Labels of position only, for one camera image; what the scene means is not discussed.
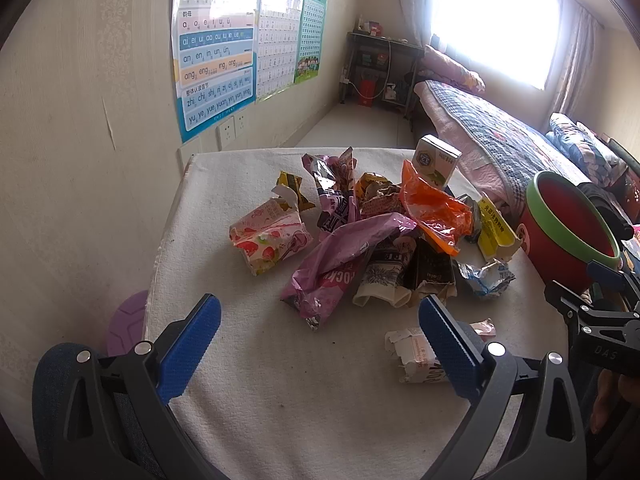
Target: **tablecloth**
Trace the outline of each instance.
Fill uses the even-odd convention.
[[[341,148],[312,154],[338,155]],[[254,277],[228,239],[228,227],[271,196],[280,170],[304,177],[299,148],[196,155],[178,188],[162,237],[146,306],[145,337],[155,339],[205,292],[223,305],[222,324],[185,394],[171,408],[204,456],[231,479],[420,478],[468,409],[449,383],[403,384],[385,333],[418,326],[415,309],[346,294],[312,332],[278,297],[307,254]],[[381,173],[399,182],[409,150],[356,149],[356,176]],[[462,174],[452,190],[471,187]],[[317,238],[319,207],[302,213]],[[459,286],[447,307],[466,322],[491,317],[516,355],[566,355],[561,316],[545,302],[543,283],[523,251],[510,263],[517,278],[496,300],[480,302]],[[517,409],[512,402],[483,468],[495,465]]]

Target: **poster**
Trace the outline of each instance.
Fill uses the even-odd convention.
[[[303,0],[296,83],[318,75],[325,14],[326,0]]]
[[[256,97],[269,98],[293,84],[302,0],[260,0]]]
[[[182,142],[255,101],[258,0],[174,0],[172,50]]]

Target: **orange plastic wrapper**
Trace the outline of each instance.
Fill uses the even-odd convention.
[[[456,247],[458,239],[471,234],[473,228],[471,209],[427,184],[408,160],[402,165],[400,201],[407,214],[441,250],[451,256],[460,252]]]

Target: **patterned bedspread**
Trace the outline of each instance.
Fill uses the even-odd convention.
[[[482,98],[428,80],[434,97],[486,153],[508,198],[511,215],[524,211],[527,184],[539,171],[559,173],[574,184],[589,179],[539,132]]]

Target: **bright window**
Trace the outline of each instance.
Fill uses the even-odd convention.
[[[433,33],[471,59],[544,89],[560,0],[436,0]]]

